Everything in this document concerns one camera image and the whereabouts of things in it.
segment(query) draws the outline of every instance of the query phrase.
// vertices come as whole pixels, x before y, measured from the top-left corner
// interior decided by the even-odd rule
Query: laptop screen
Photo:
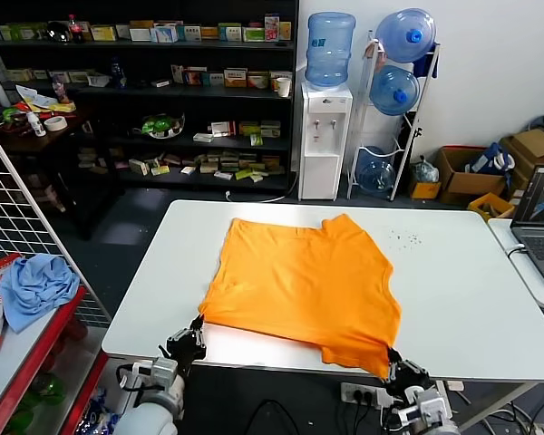
[[[544,167],[538,166],[524,192],[512,225],[544,226]]]

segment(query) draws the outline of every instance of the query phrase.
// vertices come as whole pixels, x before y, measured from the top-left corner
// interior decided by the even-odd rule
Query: black shelf
[[[53,86],[47,80],[31,80],[29,82],[6,82],[4,89],[15,91],[19,84],[27,88],[36,89],[39,92],[51,92]],[[116,89],[113,87],[95,88],[85,83],[66,83],[65,89],[71,93],[80,93],[88,96],[141,96],[141,97],[190,97],[190,98],[249,98],[255,100],[273,100],[291,102],[292,97],[279,97],[277,92],[271,89],[256,88],[226,88],[224,86],[186,86],[174,85],[163,86],[162,88],[137,88],[127,87]]]
[[[113,146],[142,146],[142,147],[161,147],[167,152],[178,153],[182,148],[222,148],[227,150],[251,150],[251,151],[270,151],[270,152],[288,152],[290,150],[290,139],[286,138],[262,138],[263,145],[252,147],[250,137],[235,136],[229,138],[214,138],[212,142],[195,142],[193,133],[181,133],[180,136],[173,139],[153,139],[145,136],[122,138],[120,136],[108,136],[106,142]]]
[[[60,49],[227,49],[227,50],[273,50],[291,52],[294,50],[294,42],[281,41],[279,43],[243,43],[232,41],[180,41],[177,43],[152,43],[149,41],[94,41],[86,43],[55,43],[48,40],[28,41],[0,41],[0,48],[60,48]]]
[[[119,172],[119,178],[125,184],[132,184],[137,186],[147,185],[150,187],[158,187],[161,185],[179,184],[182,186],[206,186],[216,188],[229,188],[229,189],[262,189],[262,190],[286,190],[287,188],[287,176],[286,175],[273,175],[264,177],[258,183],[252,181],[250,177],[246,179],[236,180],[232,178],[230,181],[226,179],[219,179],[214,177],[213,174],[201,174],[199,169],[196,169],[190,175],[180,173],[181,168],[170,168],[170,173],[152,176],[148,174],[142,176],[127,170]]]

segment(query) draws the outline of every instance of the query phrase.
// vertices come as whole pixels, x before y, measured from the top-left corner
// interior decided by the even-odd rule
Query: water jug rack
[[[346,198],[351,198],[351,192],[353,190],[353,186],[358,186],[358,183],[356,182],[355,178],[355,170],[356,170],[356,163],[358,161],[359,152],[368,152],[369,154],[374,155],[375,157],[383,157],[383,158],[391,158],[391,164],[393,165],[394,157],[397,153],[402,152],[403,156],[401,158],[401,164],[399,165],[399,168],[397,168],[397,177],[395,179],[393,190],[391,191],[391,195],[389,195],[389,200],[393,201],[395,198],[395,194],[397,193],[397,189],[399,187],[399,181],[401,180],[401,176],[403,174],[403,168],[405,166],[405,163],[407,161],[407,157],[409,156],[409,152],[411,150],[411,144],[413,142],[413,139],[417,136],[421,135],[422,129],[419,127],[420,122],[420,109],[422,108],[422,102],[425,99],[425,96],[427,94],[427,90],[429,89],[429,83],[431,82],[432,76],[433,76],[433,70],[435,67],[435,64],[437,63],[437,58],[439,57],[439,51],[441,46],[438,43],[435,43],[435,47],[432,52],[429,52],[429,55],[432,55],[432,62],[429,67],[429,70],[427,71],[427,75],[425,77],[425,81],[422,86],[421,95],[419,97],[419,101],[416,104],[416,109],[411,110],[415,111],[415,116],[413,118],[413,122],[409,120],[407,117],[406,112],[402,116],[402,122],[406,122],[409,128],[411,129],[409,132],[409,135],[407,136],[407,141],[404,144],[404,147],[401,146],[395,135],[393,135],[393,141],[394,141],[394,149],[391,152],[387,152],[383,155],[375,154],[373,151],[370,151],[368,148],[364,146],[359,146],[361,135],[363,133],[363,127],[364,127],[364,120],[366,118],[366,112],[367,108],[369,106],[373,106],[373,104],[369,100],[369,92],[371,91],[371,84],[373,83],[373,77],[374,73],[376,71],[377,63],[379,60],[380,55],[384,53],[383,46],[379,43],[377,39],[373,38],[373,31],[369,31],[369,39],[368,39],[368,46],[366,49],[366,53],[371,53],[370,57],[367,55],[364,57],[364,63],[363,63],[363,71],[361,73],[361,82],[358,88],[358,92],[354,101],[354,107],[353,107],[353,117],[351,119],[350,129],[351,131],[348,134],[348,140],[347,140],[347,148],[354,148],[355,149],[355,156],[353,157],[353,164],[350,166],[350,168],[347,170],[347,179],[348,179],[348,189],[346,191]]]

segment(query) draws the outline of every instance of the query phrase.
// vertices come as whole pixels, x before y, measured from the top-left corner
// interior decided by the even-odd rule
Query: light blue towel
[[[36,254],[17,258],[0,280],[4,314],[10,327],[19,333],[76,295],[79,277],[59,256]]]

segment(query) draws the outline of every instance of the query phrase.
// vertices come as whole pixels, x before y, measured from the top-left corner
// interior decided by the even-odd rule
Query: plastic bag
[[[420,183],[436,183],[439,181],[439,170],[435,168],[424,156],[419,156],[421,161],[413,165],[413,174]]]

